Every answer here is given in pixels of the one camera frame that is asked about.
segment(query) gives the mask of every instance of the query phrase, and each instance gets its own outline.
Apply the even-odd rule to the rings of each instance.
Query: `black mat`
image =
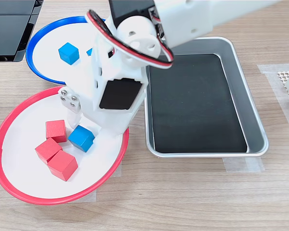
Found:
[[[156,151],[246,152],[218,56],[178,55],[168,70],[150,68],[150,85]]]

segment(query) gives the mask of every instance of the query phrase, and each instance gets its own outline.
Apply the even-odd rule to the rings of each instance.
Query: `red wire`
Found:
[[[157,22],[159,22],[160,23],[160,19],[159,18],[157,18],[156,16],[152,16],[153,18],[154,18],[154,20],[156,20]]]
[[[118,42],[117,40],[115,40],[114,38],[110,37],[103,29],[101,29],[101,27],[98,25],[98,23],[91,17],[90,13],[87,12],[87,17],[90,19],[90,21],[94,24],[94,26],[108,39],[110,40],[112,43],[116,44],[118,47],[120,47],[121,49],[123,49],[124,51],[126,51],[127,53],[130,53],[140,59],[144,59],[148,62],[152,62],[154,64],[158,64],[158,65],[161,65],[161,66],[172,66],[172,64],[165,64],[163,62],[159,62],[159,61],[156,61],[156,60],[152,60],[150,58],[147,58],[145,56],[142,56],[141,54],[138,54],[130,49],[128,49],[127,47],[124,47],[121,45],[120,42]],[[168,52],[168,50],[165,48],[165,50],[167,51],[167,53],[170,55],[171,57],[171,60],[173,60],[173,56],[171,56],[171,54]]]

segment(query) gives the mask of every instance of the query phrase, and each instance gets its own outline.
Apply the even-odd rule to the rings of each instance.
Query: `cube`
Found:
[[[87,51],[87,55],[88,55],[88,56],[91,56],[91,54],[92,54],[92,48]]]
[[[60,58],[66,63],[72,65],[79,59],[78,48],[67,42],[59,49]]]
[[[46,122],[46,139],[53,138],[57,143],[66,142],[66,124],[64,120]]]
[[[78,125],[68,137],[68,140],[71,141],[75,147],[86,153],[92,146],[94,138],[92,132]]]
[[[47,164],[60,150],[62,150],[62,147],[52,138],[47,139],[47,141],[43,142],[35,149],[39,158],[45,164]]]
[[[59,151],[47,166],[53,175],[64,181],[67,181],[78,168],[76,158],[64,151]]]

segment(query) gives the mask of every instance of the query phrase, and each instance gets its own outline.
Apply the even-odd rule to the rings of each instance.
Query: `tape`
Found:
[[[289,123],[289,93],[284,86],[284,81],[280,78],[280,72],[289,72],[289,64],[258,65],[258,68],[268,79],[286,120]]]
[[[262,172],[264,166],[260,157],[225,157],[226,172]]]
[[[121,176],[122,176],[122,162],[120,163],[116,171],[111,175],[111,177],[121,177]],[[96,201],[96,190],[78,200],[71,201],[70,203],[88,203],[95,201]]]

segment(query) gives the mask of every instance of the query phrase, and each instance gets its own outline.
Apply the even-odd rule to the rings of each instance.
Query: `red bowl rim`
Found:
[[[87,189],[80,191],[76,194],[66,196],[66,197],[61,197],[61,198],[53,198],[53,199],[45,199],[45,198],[38,198],[34,196],[27,195],[18,189],[16,189],[6,178],[3,169],[2,169],[2,164],[1,164],[1,155],[2,155],[2,144],[4,141],[4,137],[6,135],[7,130],[9,129],[10,125],[12,122],[17,118],[17,116],[22,113],[26,108],[28,108],[30,105],[34,104],[35,102],[44,99],[46,97],[55,95],[58,93],[58,90],[62,86],[50,88],[47,90],[44,90],[40,93],[37,93],[27,100],[23,101],[20,105],[18,105],[12,112],[5,118],[4,122],[0,126],[0,184],[2,187],[12,196],[25,201],[27,203],[35,204],[35,205],[59,205],[59,204],[65,204],[67,202],[71,202],[74,200],[77,200],[79,198],[84,197],[85,195],[93,192],[96,190],[98,187],[100,187],[108,178],[111,177],[111,175],[116,171],[118,166],[120,165],[124,154],[126,152],[128,142],[129,142],[129,129],[127,129],[124,134],[123,134],[123,139],[122,139],[122,146],[120,149],[120,152],[118,154],[117,159],[113,163],[112,167],[106,172],[106,174],[100,178],[95,184],[91,185]]]

